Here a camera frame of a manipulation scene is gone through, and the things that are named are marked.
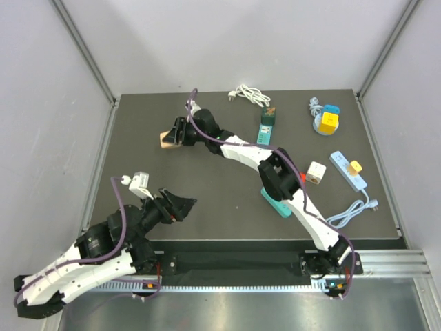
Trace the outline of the peach cube plug adapter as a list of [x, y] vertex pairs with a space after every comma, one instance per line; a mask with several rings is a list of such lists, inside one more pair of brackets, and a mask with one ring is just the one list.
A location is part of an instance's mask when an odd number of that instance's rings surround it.
[[175, 142], [174, 138], [175, 138], [174, 130], [160, 133], [159, 134], [160, 147], [162, 149], [173, 149], [180, 147], [181, 145]]

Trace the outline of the teal rectangular power strip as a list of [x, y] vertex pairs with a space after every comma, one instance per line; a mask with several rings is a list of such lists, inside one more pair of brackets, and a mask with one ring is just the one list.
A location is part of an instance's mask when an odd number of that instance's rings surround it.
[[260, 124], [258, 136], [257, 136], [257, 144], [269, 146], [271, 143], [271, 134], [273, 131], [273, 126]]

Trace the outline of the dark green plug adapter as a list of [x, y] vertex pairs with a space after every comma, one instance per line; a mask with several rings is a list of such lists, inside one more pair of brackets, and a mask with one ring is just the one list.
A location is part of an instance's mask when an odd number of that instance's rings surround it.
[[274, 126], [276, 122], [276, 108], [264, 107], [261, 110], [260, 123], [264, 126]]

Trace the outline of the teal triangular power strip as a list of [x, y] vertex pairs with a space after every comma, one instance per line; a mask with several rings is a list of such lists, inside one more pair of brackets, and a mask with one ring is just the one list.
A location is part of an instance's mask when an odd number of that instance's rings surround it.
[[275, 211], [277, 211], [277, 213], [282, 218], [288, 218], [292, 215], [292, 211], [284, 203], [282, 203], [281, 201], [276, 201], [273, 198], [271, 198], [264, 188], [260, 190], [260, 193], [265, 198], [265, 200], [270, 204], [270, 206]]

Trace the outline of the round light blue socket base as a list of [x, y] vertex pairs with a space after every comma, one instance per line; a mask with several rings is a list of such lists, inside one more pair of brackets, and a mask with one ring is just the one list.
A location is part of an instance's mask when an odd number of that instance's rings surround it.
[[322, 135], [322, 136], [331, 136], [331, 135], [333, 135], [333, 134], [338, 130], [338, 128], [339, 128], [339, 121], [337, 121], [337, 122], [336, 122], [336, 126], [333, 128], [333, 130], [332, 130], [331, 132], [323, 132], [323, 131], [320, 130], [320, 124], [321, 124], [321, 123], [322, 123], [322, 115], [321, 115], [321, 114], [318, 114], [318, 115], [314, 118], [314, 121], [313, 121], [312, 126], [313, 126], [314, 130], [315, 130], [318, 134], [320, 134], [320, 135]]

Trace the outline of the white cube plug adapter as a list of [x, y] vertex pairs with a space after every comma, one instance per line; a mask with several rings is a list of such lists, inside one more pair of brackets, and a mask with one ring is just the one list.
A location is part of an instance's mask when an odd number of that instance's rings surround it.
[[326, 172], [327, 167], [321, 163], [316, 161], [312, 161], [308, 167], [308, 170], [305, 174], [305, 180], [318, 185]]

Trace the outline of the yellow cube plug adapter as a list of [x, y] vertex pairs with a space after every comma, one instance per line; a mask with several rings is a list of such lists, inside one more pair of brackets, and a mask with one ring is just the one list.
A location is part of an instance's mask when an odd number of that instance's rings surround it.
[[320, 124], [320, 130], [323, 132], [331, 132], [336, 126], [337, 121], [339, 121], [339, 115], [330, 114], [328, 112], [322, 113], [322, 123]]

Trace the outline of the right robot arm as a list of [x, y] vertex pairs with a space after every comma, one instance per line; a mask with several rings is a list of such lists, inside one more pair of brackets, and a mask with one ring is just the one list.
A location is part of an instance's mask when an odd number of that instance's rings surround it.
[[212, 154], [237, 161], [259, 173], [267, 194], [285, 204], [310, 234], [321, 254], [323, 274], [339, 272], [347, 262], [350, 262], [349, 276], [354, 274], [356, 256], [352, 243], [325, 222], [309, 199], [300, 173], [285, 150], [242, 140], [222, 129], [207, 109], [177, 117], [172, 128], [160, 134], [162, 148], [196, 143], [204, 143]]

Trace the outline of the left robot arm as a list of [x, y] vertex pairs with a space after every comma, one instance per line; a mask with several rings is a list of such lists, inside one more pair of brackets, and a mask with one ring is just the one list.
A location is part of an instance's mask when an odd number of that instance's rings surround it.
[[196, 204], [161, 188], [141, 206], [120, 204], [90, 227], [56, 261], [14, 278], [14, 306], [26, 319], [44, 319], [83, 293], [119, 277], [153, 271], [158, 256], [146, 235], [156, 225], [182, 222]]

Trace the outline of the blue cube plug adapter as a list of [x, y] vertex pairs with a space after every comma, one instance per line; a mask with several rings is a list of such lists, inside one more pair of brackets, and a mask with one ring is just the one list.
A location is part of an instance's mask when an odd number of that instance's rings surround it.
[[340, 115], [340, 108], [335, 105], [327, 104], [323, 106], [322, 113], [328, 112], [330, 114]]

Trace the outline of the orange plug adapter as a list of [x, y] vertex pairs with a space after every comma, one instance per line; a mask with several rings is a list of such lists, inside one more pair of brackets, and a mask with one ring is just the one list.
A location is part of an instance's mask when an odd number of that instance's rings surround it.
[[347, 167], [347, 171], [351, 176], [357, 176], [362, 171], [362, 166], [356, 161], [353, 160], [349, 163]]

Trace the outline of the light blue power strip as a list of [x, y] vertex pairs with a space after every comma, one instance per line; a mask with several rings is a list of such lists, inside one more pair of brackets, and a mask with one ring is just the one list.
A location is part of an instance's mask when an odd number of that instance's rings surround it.
[[349, 173], [348, 169], [350, 163], [340, 151], [331, 153], [329, 160], [355, 192], [359, 192], [367, 188], [366, 181], [359, 174], [352, 175]]

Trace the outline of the left aluminium frame post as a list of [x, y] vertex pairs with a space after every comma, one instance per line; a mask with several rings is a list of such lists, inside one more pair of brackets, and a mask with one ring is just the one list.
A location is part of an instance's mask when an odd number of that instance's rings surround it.
[[92, 53], [90, 52], [90, 49], [86, 45], [84, 38], [82, 37], [79, 29], [77, 28], [74, 20], [72, 19], [72, 16], [70, 15], [68, 9], [66, 8], [64, 2], [61, 0], [49, 0], [49, 3], [54, 8], [59, 19], [61, 20], [61, 23], [64, 25], [68, 34], [72, 38], [74, 45], [79, 51], [79, 54], [84, 60], [86, 66], [88, 67], [89, 71], [91, 72], [98, 86], [100, 87], [101, 92], [104, 94], [107, 101], [111, 105], [114, 105], [117, 101], [117, 98], [114, 95], [114, 93], [111, 91], [109, 84], [105, 80], [101, 70], [99, 69], [97, 62], [95, 61]]

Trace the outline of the aluminium frame post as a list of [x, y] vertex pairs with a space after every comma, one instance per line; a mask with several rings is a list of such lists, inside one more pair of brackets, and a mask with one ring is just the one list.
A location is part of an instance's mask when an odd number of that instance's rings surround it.
[[79, 51], [79, 54], [84, 60], [86, 66], [88, 67], [89, 71], [91, 72], [98, 86], [100, 87], [101, 92], [104, 94], [107, 101], [111, 105], [114, 105], [117, 101], [117, 98], [114, 95], [114, 93], [111, 91], [109, 84], [105, 80], [101, 70], [99, 69], [97, 62], [95, 61], [92, 53], [90, 52], [90, 49], [86, 45], [84, 38], [82, 37], [79, 29], [77, 28], [74, 20], [72, 19], [72, 16], [70, 15], [68, 9], [66, 8], [64, 2], [61, 0], [49, 0], [49, 3], [54, 8], [59, 19], [61, 20], [61, 23], [64, 25], [68, 34], [72, 38], [74, 45]]
[[356, 99], [361, 102], [367, 95], [370, 87], [376, 80], [378, 74], [380, 73], [383, 65], [393, 52], [399, 38], [403, 34], [405, 28], [410, 22], [412, 16], [416, 13], [418, 7], [422, 3], [421, 0], [410, 0], [407, 1], [402, 13], [400, 14], [397, 22], [394, 24], [393, 29], [389, 36], [387, 37], [379, 55], [374, 61], [366, 79], [363, 81], [359, 91], [356, 93]]

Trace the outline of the right aluminium frame post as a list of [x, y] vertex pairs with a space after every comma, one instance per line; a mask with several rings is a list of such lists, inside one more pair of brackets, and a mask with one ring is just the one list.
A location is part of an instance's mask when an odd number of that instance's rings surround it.
[[370, 87], [376, 80], [378, 74], [380, 73], [383, 65], [393, 52], [399, 38], [403, 34], [405, 28], [410, 22], [412, 16], [416, 13], [418, 7], [422, 3], [421, 0], [410, 0], [407, 1], [402, 13], [400, 14], [397, 22], [394, 24], [393, 29], [389, 36], [387, 37], [379, 55], [374, 61], [366, 79], [363, 81], [359, 91], [356, 93], [356, 99], [361, 102], [367, 95]]

